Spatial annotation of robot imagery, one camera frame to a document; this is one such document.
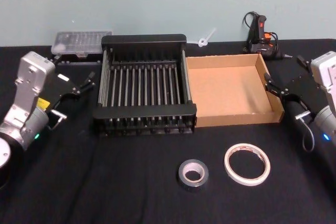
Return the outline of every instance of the power cord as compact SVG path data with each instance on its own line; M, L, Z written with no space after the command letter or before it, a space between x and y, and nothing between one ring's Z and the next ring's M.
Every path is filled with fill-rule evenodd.
M300 118L299 120L300 120L300 122L307 128L307 131L309 131L309 133L310 133L310 136L311 136L311 149L308 150L308 149L306 148L305 143L304 143L304 140L305 140L305 138L306 138L306 133L307 133L307 131L304 132L303 137L302 137L302 147L303 147L303 149L304 149L306 152L310 153L310 152L312 152L312 151L314 150L314 148L315 148L315 138L314 138L314 134L313 134L313 132L311 131L310 127L307 125L307 123L303 120L303 118Z

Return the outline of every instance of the silver duct tape roll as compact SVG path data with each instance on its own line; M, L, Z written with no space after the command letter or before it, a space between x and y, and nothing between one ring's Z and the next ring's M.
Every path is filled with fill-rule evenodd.
M184 161L180 165L178 171L179 182L188 191L196 191L199 190L201 187L204 187L204 184L209 178L208 168L203 162L197 159L189 159ZM200 178L197 180L191 180L187 178L186 174L192 171L197 172L200 175Z

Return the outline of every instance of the black dish rack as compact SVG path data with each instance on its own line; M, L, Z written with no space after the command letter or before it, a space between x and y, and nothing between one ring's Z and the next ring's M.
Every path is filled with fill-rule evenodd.
M196 104L188 83L186 37L104 36L98 106L103 135L192 133Z

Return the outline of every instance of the metal rod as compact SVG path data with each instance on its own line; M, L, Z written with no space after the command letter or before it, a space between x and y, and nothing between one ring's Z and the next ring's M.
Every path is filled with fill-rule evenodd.
M107 106L107 100L109 98L109 88L110 88L110 75L111 75L111 70L110 70L110 59L107 55L107 68L106 68L106 72L107 72L107 77L106 77L106 83L105 83L105 95L104 97L104 105L103 106Z
M156 69L156 93L157 93L157 104L161 105L161 96L160 96L160 69Z
M117 78L117 69L115 68L114 69L114 75L113 75L113 83L112 83L112 98L111 98L111 107L114 106L114 94L115 94L115 88L116 88L116 85L115 85L115 79Z
M125 102L124 102L124 106L127 106L127 99L128 99L128 68L126 68L126 84L125 84Z
M187 100L191 100L191 93L190 93L190 87L189 87L189 78L188 78L188 72L187 72L187 65L185 60L185 51L182 50L182 61L183 61L183 69L184 69L184 76L185 76L185 84L187 89Z
M134 106L134 81L135 81L135 69L132 69L132 98L131 98L131 106Z
M175 72L175 84L176 84L176 96L177 96L177 103L181 103L180 99L180 91L179 91L179 85L178 85L178 77L177 77L177 69L174 67L174 72Z
M138 106L141 105L141 68L139 66L139 73L138 73Z
M170 103L174 104L173 83L172 83L172 68L171 67L169 67L169 69L168 69L168 75L169 75Z
M101 65L101 75L100 75L100 85L99 85L99 94L98 94L98 103L102 104L102 93L103 93L103 86L104 86L104 77L105 77L105 71L106 71L106 58L107 58L107 52L104 50L103 53L103 62Z
M163 67L162 69L162 74L163 74L163 93L164 93L164 104L167 105L167 86L166 86L166 68Z
M144 104L147 106L147 68L145 68L145 76L144 76Z
M151 68L151 104L154 105L154 73Z
M121 105L121 87L122 87L122 68L120 68L118 107L120 107L120 105Z
M104 68L104 76L103 76L103 90L101 94L101 104L104 107L105 106L105 98L106 98L106 85L107 85L107 72L108 72L108 65L109 65L109 59L106 54L106 61L105 61L105 68Z

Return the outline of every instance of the roll of tape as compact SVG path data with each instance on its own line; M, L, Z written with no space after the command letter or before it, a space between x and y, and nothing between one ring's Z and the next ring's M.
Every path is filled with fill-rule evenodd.
M264 167L265 170L263 172L263 174L261 174L259 177L257 178L243 178L241 176L239 176L238 174L236 174L231 166L230 166L230 162L229 159L231 157L231 155L237 151L241 151L241 150L245 150L245 151L249 151L249 152L253 152L254 154L256 154L261 161L264 163ZM265 152L263 152L260 148L251 145L251 144L236 144L234 146L232 146L231 148L229 148L227 150L227 152L225 153L224 156L224 167L226 172L228 173L228 175L237 183L244 185L244 186L257 186L260 185L262 182L264 182L266 180L266 178L269 175L270 169L271 169L271 164L269 162L269 159L267 157L267 155L265 154Z
M181 185L189 191L200 189L209 178L209 171L206 165L196 159L189 159L184 161L180 165L178 171ZM186 174L191 171L197 172L200 175L200 178L197 180L188 179Z

